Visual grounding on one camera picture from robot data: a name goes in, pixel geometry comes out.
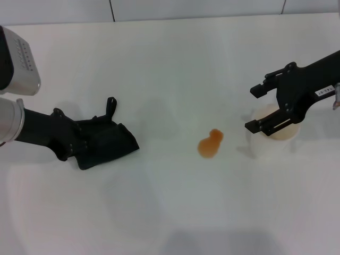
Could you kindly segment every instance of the metal cylinder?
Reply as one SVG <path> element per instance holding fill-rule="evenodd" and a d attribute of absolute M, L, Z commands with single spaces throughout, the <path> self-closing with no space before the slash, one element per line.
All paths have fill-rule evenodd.
<path fill-rule="evenodd" d="M 0 98 L 0 141 L 10 142 L 20 134 L 24 123 L 22 99 L 16 102 Z"/>

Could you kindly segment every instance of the white paper cup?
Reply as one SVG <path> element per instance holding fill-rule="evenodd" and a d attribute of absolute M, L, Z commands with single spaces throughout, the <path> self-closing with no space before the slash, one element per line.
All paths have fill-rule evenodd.
<path fill-rule="evenodd" d="M 256 110 L 252 115 L 252 120 L 264 118 L 278 109 L 277 105 L 267 105 L 262 109 Z M 280 156 L 292 139 L 297 136 L 299 130 L 299 124 L 291 124 L 269 137 L 262 132 L 251 134 L 250 150 L 257 158 L 273 158 Z"/>

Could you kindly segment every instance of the white tabletop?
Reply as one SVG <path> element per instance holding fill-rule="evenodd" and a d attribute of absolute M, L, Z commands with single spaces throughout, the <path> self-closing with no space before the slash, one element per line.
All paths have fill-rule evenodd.
<path fill-rule="evenodd" d="M 340 49 L 338 14 L 10 29 L 30 43 L 42 80 L 27 109 L 79 120 L 114 96 L 113 120 L 141 148 L 81 171 L 46 148 L 2 147 L 0 189 L 27 255 L 340 253 L 334 99 L 308 111 L 279 158 L 252 158 L 244 128 L 274 102 L 249 93 L 266 73 Z M 197 144 L 214 128 L 224 140 L 203 159 Z"/>

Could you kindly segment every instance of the orange stain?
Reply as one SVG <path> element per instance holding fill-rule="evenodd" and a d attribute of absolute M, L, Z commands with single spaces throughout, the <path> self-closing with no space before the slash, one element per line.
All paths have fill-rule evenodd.
<path fill-rule="evenodd" d="M 197 147 L 203 158 L 213 158 L 223 140 L 223 133 L 218 129 L 211 130 L 209 135 L 208 138 L 201 140 Z"/>

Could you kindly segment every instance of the white label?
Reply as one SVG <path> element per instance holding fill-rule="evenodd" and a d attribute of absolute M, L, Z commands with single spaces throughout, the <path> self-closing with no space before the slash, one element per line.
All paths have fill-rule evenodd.
<path fill-rule="evenodd" d="M 332 85 L 328 86 L 328 87 L 325 87 L 323 89 L 320 89 L 318 91 L 315 91 L 315 94 L 317 94 L 319 97 L 327 94 L 327 93 L 330 93 L 334 91 L 334 87 Z"/>

